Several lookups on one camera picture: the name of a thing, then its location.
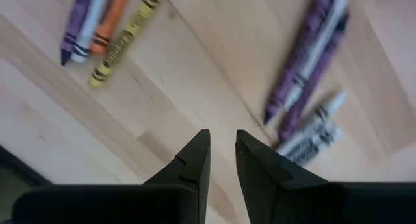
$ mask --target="purple crayon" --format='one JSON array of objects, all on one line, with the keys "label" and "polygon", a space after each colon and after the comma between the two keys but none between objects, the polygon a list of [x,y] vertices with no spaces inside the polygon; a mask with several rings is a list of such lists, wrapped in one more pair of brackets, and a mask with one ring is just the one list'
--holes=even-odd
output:
[{"label": "purple crayon", "polygon": [[278,132],[280,142],[285,142],[292,136],[292,133],[294,132],[297,124],[299,123],[299,119],[302,115],[302,110],[305,108],[307,102],[309,101],[309,98],[311,97],[313,91],[315,90],[315,87],[321,80],[323,74],[325,74],[325,72],[327,71],[331,59],[336,53],[337,48],[341,43],[341,40],[345,36],[348,19],[349,14],[346,13],[338,22],[338,25],[335,28],[335,31],[331,37],[331,40],[325,47],[324,53],[322,54],[322,57],[320,58],[315,70],[312,72],[309,81],[306,83],[304,91],[299,97],[299,100],[297,100],[297,102],[293,104],[291,109],[286,114]]},{"label": "purple crayon", "polygon": [[293,85],[294,75],[299,70],[299,67],[304,63],[306,52],[316,39],[320,27],[326,19],[332,5],[333,0],[313,1],[311,11],[305,20],[304,28],[301,31],[296,49],[286,65],[282,79],[274,88],[274,91],[268,101],[265,118],[263,120],[265,125],[273,118],[279,108],[283,105],[287,92]]},{"label": "purple crayon", "polygon": [[90,0],[75,0],[73,3],[65,37],[60,46],[60,64],[62,66],[65,66],[66,62],[71,58],[72,49],[83,26],[89,4]]}]

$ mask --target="light wood surface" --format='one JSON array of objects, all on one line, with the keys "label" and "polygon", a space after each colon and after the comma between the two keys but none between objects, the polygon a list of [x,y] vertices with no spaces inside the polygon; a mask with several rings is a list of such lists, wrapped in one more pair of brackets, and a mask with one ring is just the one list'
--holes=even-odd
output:
[{"label": "light wood surface", "polygon": [[[345,89],[334,117],[344,136],[307,169],[330,180],[416,180],[406,171],[416,167],[414,1],[351,0],[348,35],[311,104]],[[72,0],[0,0],[0,144],[56,183],[132,184],[208,128],[207,222],[248,223],[235,131],[276,139],[259,123],[308,4],[164,1],[93,90],[86,80],[100,57],[59,65]]]}]

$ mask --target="crayon pile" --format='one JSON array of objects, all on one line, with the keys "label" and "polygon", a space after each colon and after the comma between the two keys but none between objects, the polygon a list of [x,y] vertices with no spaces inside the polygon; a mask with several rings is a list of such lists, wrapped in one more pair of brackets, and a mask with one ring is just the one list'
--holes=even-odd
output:
[{"label": "crayon pile", "polygon": [[344,92],[320,105],[302,126],[298,125],[303,109],[344,38],[349,19],[347,4],[348,0],[313,1],[296,49],[265,110],[265,125],[279,110],[286,112],[279,126],[276,151],[301,166],[342,135],[329,117],[341,107]]},{"label": "crayon pile", "polygon": [[162,0],[141,0],[136,14],[112,40],[128,0],[75,0],[61,44],[61,65],[72,60],[84,63],[90,53],[104,55],[103,62],[88,80],[101,87],[126,49],[144,28]]}]

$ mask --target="yellow crayon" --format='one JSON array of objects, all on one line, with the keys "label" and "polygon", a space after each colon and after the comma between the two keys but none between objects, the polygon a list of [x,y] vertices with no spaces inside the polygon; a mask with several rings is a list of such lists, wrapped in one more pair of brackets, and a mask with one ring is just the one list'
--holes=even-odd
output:
[{"label": "yellow crayon", "polygon": [[103,62],[92,73],[89,83],[95,88],[103,86],[106,78],[112,73],[114,66],[120,61],[125,50],[133,42],[145,26],[147,20],[157,8],[161,0],[142,0],[137,13],[126,28],[114,39],[107,51]]}]

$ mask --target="white crayon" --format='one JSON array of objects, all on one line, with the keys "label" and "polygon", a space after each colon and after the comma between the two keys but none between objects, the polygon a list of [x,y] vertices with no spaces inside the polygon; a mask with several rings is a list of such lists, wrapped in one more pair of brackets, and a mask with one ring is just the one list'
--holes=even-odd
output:
[{"label": "white crayon", "polygon": [[101,15],[107,6],[108,0],[91,0],[88,8],[88,14],[85,17],[83,27],[81,28],[77,41],[73,48],[71,59],[83,63],[90,54],[90,45],[94,38],[96,27],[99,23]]},{"label": "white crayon", "polygon": [[305,64],[300,68],[300,71],[295,76],[295,82],[291,89],[287,93],[287,97],[283,107],[286,111],[297,102],[302,90],[309,80],[313,70],[316,68],[319,60],[325,50],[325,47],[329,43],[333,32],[345,13],[347,8],[348,0],[334,0],[334,4],[326,17],[324,24],[321,27],[321,30],[317,36],[317,40],[310,47],[308,52],[308,58],[305,61]]},{"label": "white crayon", "polygon": [[283,156],[290,153],[303,139],[310,138],[321,128],[329,118],[334,115],[343,105],[346,98],[345,92],[339,92],[332,98],[322,103],[316,108],[312,116],[306,121],[305,125],[293,133],[293,136],[283,143],[277,152]]},{"label": "white crayon", "polygon": [[328,122],[322,129],[310,138],[306,138],[296,146],[286,158],[290,161],[304,166],[316,158],[320,152],[329,148],[336,140],[343,135],[342,130]]}]

